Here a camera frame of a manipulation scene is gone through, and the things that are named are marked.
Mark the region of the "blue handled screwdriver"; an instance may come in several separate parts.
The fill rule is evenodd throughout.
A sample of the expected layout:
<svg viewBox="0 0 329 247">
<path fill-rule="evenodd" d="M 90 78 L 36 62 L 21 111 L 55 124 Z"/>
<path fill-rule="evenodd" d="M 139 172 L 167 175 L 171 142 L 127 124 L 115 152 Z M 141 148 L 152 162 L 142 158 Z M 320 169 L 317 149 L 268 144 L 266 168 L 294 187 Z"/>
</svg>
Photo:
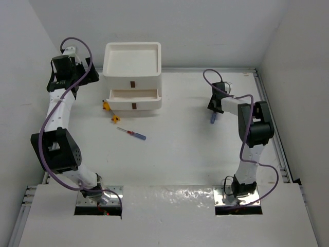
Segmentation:
<svg viewBox="0 0 329 247">
<path fill-rule="evenodd" d="M 217 112 L 213 112 L 210 118 L 210 123 L 214 124 L 216 121 L 216 117 L 217 117 Z"/>
</svg>

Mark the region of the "white drawer container box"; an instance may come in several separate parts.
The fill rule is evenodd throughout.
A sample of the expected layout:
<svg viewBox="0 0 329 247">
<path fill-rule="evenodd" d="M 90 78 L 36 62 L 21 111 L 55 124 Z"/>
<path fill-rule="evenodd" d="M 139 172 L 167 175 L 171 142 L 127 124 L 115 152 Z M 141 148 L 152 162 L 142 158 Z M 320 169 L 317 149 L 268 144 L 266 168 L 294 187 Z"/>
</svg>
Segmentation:
<svg viewBox="0 0 329 247">
<path fill-rule="evenodd" d="M 161 44 L 113 42 L 105 47 L 103 76 L 142 77 L 161 75 Z"/>
</svg>

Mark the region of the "small blue red screwdriver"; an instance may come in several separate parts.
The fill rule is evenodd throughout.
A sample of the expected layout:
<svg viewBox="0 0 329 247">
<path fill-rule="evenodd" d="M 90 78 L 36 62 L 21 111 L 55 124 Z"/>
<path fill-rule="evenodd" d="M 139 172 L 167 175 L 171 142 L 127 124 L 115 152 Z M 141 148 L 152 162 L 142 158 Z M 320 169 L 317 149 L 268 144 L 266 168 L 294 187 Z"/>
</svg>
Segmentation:
<svg viewBox="0 0 329 247">
<path fill-rule="evenodd" d="M 138 138 L 138 139 L 141 139 L 141 140 L 146 140 L 146 138 L 147 138 L 146 136 L 144 136 L 142 134 L 136 133 L 134 131 L 123 129 L 121 127 L 117 127 L 117 129 L 120 130 L 120 131 L 123 131 L 123 132 L 125 132 L 127 134 L 129 134 L 130 136 L 133 136 L 133 137 Z"/>
</svg>

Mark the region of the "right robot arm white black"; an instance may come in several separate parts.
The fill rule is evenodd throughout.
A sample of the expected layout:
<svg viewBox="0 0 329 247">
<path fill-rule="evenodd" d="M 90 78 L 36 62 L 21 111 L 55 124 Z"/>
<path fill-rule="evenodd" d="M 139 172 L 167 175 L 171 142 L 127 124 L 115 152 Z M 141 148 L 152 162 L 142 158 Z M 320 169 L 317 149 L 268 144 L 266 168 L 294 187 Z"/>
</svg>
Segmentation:
<svg viewBox="0 0 329 247">
<path fill-rule="evenodd" d="M 213 83 L 211 87 L 212 97 L 208 109 L 237 116 L 238 132 L 242 141 L 240 164 L 231 184 L 232 194 L 242 197 L 254 193 L 261 153 L 275 133 L 268 103 L 246 103 L 241 97 L 230 97 L 224 82 Z"/>
</svg>

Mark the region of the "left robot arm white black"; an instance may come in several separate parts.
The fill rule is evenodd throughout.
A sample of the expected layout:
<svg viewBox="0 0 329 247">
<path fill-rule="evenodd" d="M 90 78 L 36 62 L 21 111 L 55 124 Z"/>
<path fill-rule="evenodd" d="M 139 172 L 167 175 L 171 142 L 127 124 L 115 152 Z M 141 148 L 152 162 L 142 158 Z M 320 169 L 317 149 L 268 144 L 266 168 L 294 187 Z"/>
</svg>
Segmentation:
<svg viewBox="0 0 329 247">
<path fill-rule="evenodd" d="M 83 197 L 93 200 L 102 196 L 101 177 L 82 163 L 81 150 L 68 130 L 69 117 L 80 85 L 99 81 L 90 58 L 82 62 L 73 55 L 60 55 L 51 60 L 51 77 L 47 85 L 50 96 L 48 122 L 44 131 L 31 136 L 31 144 L 45 171 L 62 175 L 76 185 Z"/>
</svg>

